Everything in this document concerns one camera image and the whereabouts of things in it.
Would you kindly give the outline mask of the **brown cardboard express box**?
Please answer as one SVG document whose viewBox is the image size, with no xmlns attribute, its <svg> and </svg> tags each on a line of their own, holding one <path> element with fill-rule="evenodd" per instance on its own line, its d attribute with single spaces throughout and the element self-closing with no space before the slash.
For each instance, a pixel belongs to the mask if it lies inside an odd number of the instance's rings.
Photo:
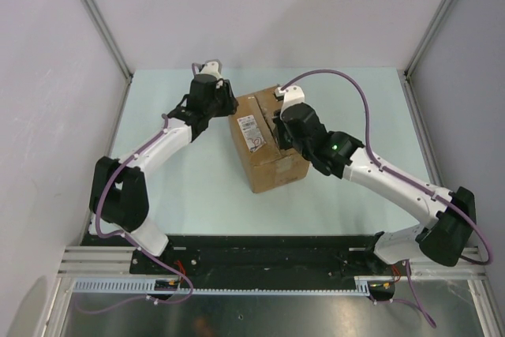
<svg viewBox="0 0 505 337">
<path fill-rule="evenodd" d="M 265 88 L 238 97 L 237 112 L 228 118 L 232 140 L 253 193 L 264 193 L 299 181 L 309 171 L 309 162 L 294 149 L 280 150 L 277 145 L 272 117 L 281 109 L 282 101 L 275 98 L 275 89 Z M 250 114 L 255 116 L 266 140 L 266 144 L 254 153 L 248 151 L 237 123 L 238 118 Z"/>
</svg>

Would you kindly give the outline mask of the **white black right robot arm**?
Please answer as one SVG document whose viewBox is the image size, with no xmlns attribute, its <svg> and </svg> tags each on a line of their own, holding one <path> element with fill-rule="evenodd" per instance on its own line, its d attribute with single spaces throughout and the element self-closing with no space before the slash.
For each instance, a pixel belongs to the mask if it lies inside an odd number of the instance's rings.
<svg viewBox="0 0 505 337">
<path fill-rule="evenodd" d="M 362 185 L 418 221 L 414 227 L 375 235 L 364 255 L 370 273 L 382 275 L 400 260 L 422 256 L 446 267 L 462 258 L 477 220 L 471 191 L 464 187 L 450 191 L 370 159 L 360 140 L 326 130 L 306 103 L 275 111 L 273 121 L 280 148 L 294 148 L 321 174 Z"/>
</svg>

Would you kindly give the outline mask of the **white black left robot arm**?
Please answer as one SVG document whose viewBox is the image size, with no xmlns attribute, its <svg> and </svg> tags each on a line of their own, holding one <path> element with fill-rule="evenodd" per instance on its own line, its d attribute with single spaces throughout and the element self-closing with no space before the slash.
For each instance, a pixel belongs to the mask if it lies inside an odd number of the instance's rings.
<svg viewBox="0 0 505 337">
<path fill-rule="evenodd" d="M 168 237 L 149 217 L 148 176 L 172 155 L 194 142 L 213 118 L 233 115 L 238 108 L 230 82 L 217 61 L 195 65 L 189 92 L 162 116 L 163 126 L 140 147 L 121 158 L 104 156 L 95 164 L 89 208 L 101 238 L 120 235 L 147 255 L 155 272 L 168 272 L 174 254 Z"/>
</svg>

